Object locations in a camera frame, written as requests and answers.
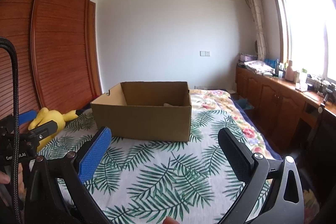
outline wooden wardrobe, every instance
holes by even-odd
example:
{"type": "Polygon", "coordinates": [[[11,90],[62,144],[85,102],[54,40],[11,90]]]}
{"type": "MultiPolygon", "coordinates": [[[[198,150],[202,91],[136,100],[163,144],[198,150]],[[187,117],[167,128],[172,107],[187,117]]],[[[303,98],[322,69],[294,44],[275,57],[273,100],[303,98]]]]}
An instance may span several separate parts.
{"type": "MultiPolygon", "coordinates": [[[[65,113],[100,95],[93,10],[89,0],[0,0],[0,36],[18,55],[20,113],[65,113]]],[[[12,104],[11,61],[1,49],[0,119],[12,104]]]]}

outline beige curtain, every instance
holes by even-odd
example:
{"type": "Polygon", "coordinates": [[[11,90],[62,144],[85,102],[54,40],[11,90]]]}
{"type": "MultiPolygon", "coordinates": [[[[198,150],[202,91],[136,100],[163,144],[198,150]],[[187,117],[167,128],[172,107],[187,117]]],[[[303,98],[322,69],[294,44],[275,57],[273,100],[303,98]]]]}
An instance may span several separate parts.
{"type": "Polygon", "coordinates": [[[261,7],[261,0],[248,0],[248,2],[252,10],[254,25],[257,31],[258,60],[265,60],[268,54],[263,31],[264,18],[263,8],[261,7]]]}

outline cardboard box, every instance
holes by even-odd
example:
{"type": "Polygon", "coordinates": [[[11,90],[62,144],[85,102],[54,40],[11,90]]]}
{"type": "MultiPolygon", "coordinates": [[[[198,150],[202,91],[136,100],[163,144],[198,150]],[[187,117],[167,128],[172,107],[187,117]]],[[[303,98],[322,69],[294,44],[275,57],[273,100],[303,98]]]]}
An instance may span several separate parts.
{"type": "Polygon", "coordinates": [[[191,101],[187,82],[123,82],[91,102],[98,128],[137,140],[188,142],[191,101]]]}

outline bed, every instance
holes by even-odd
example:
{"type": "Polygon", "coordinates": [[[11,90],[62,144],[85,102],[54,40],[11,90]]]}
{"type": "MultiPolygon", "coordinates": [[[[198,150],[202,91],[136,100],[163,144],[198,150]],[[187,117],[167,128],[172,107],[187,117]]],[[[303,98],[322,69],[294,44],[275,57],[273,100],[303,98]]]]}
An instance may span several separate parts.
{"type": "MultiPolygon", "coordinates": [[[[228,127],[252,152],[280,156],[265,143],[244,112],[222,90],[190,90],[192,123],[188,143],[113,137],[94,177],[85,186],[112,223],[160,223],[171,216],[183,223],[217,223],[237,198],[239,182],[218,145],[228,127]]],[[[96,133],[92,110],[70,122],[41,151],[63,157],[96,133]]],[[[73,205],[64,181],[64,199],[73,205]]],[[[265,182],[249,219],[258,215],[270,183],[265,182]]]]}

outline wooden desk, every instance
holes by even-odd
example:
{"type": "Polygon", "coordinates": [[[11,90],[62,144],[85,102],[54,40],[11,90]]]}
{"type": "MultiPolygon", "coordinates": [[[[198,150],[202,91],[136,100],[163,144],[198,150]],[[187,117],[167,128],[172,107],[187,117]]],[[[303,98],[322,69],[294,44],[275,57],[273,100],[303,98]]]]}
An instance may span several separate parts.
{"type": "MultiPolygon", "coordinates": [[[[292,82],[240,67],[236,68],[236,84],[237,93],[255,108],[254,124],[280,154],[299,145],[315,127],[323,102],[317,93],[302,93],[292,82]]],[[[325,107],[336,115],[336,105],[327,102],[325,107]]]]}

